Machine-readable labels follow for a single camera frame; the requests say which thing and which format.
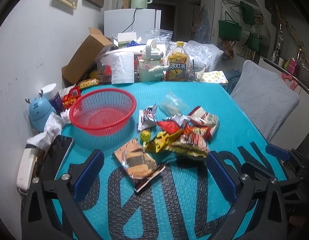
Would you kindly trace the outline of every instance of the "kettle handle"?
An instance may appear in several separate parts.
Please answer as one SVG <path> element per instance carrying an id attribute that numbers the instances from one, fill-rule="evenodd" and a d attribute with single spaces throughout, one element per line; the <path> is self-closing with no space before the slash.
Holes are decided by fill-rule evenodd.
<path id="1" fill-rule="evenodd" d="M 154 39 L 149 39 L 145 45 L 145 56 L 147 59 L 151 58 L 151 47 L 157 47 L 157 43 Z"/>

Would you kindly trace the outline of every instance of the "white bottle cap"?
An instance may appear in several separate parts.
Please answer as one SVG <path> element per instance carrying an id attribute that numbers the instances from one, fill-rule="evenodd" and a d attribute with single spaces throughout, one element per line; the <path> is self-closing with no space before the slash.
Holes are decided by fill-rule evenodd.
<path id="1" fill-rule="evenodd" d="M 43 97 L 51 100 L 56 96 L 58 93 L 58 89 L 56 88 L 56 83 L 46 85 L 45 87 L 42 88 L 43 90 Z"/>

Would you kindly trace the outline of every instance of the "smartphone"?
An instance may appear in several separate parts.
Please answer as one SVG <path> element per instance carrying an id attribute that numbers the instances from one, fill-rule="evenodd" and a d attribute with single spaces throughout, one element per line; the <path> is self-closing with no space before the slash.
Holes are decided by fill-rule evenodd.
<path id="1" fill-rule="evenodd" d="M 54 180 L 73 145 L 73 138 L 58 135 L 51 144 L 40 168 L 39 178 L 42 181 Z"/>

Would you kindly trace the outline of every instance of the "basket rim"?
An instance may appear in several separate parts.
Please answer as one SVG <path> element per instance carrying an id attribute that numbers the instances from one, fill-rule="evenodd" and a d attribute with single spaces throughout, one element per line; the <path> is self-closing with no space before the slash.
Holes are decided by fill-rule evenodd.
<path id="1" fill-rule="evenodd" d="M 74 120 L 74 117 L 73 117 L 73 112 L 74 112 L 74 109 L 76 108 L 75 106 L 78 105 L 83 99 L 93 95 L 93 94 L 96 94 L 96 93 L 100 93 L 100 92 L 107 92 L 107 91 L 114 91 L 114 92 L 119 92 L 119 93 L 122 93 L 122 94 L 125 94 L 127 95 L 131 100 L 132 100 L 132 107 L 131 107 L 131 110 L 128 112 L 127 116 L 125 116 L 124 118 L 114 122 L 114 123 L 111 123 L 111 124 L 108 124 L 108 125 L 104 125 L 104 126 L 100 126 L 100 127 L 91 127 L 91 126 L 87 126 L 87 125 L 82 125 L 82 124 L 79 124 L 78 122 L 76 122 Z M 86 93 L 85 95 L 81 96 L 80 98 L 78 98 L 75 103 L 73 104 L 73 106 L 71 106 L 70 108 L 70 113 L 69 113 L 69 117 L 70 117 L 70 121 L 71 123 L 82 129 L 82 130 L 104 130 L 104 129 L 107 129 L 107 128 L 110 128 L 110 127 L 114 127 L 116 125 L 119 125 L 120 123 L 126 121 L 127 119 L 129 119 L 132 114 L 134 113 L 134 111 L 136 110 L 136 99 L 135 97 L 130 94 L 129 92 L 125 91 L 125 90 L 122 90 L 122 89 L 119 89 L 119 88 L 101 88 L 101 89 L 97 89 L 97 90 L 93 90 L 89 93 Z"/>

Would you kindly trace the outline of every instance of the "power cord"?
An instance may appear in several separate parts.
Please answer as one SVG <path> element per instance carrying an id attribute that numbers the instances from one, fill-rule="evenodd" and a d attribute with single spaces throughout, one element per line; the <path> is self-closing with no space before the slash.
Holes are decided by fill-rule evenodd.
<path id="1" fill-rule="evenodd" d="M 133 25 L 133 23 L 134 23 L 134 21 L 135 21 L 135 16 L 136 16 L 136 10 L 137 10 L 138 8 L 136 8 L 135 9 L 135 12 L 134 12 L 134 14 L 133 14 L 133 22 L 123 31 L 123 33 L 127 30 L 127 29 L 129 29 L 130 27 L 131 27 L 131 25 Z"/>

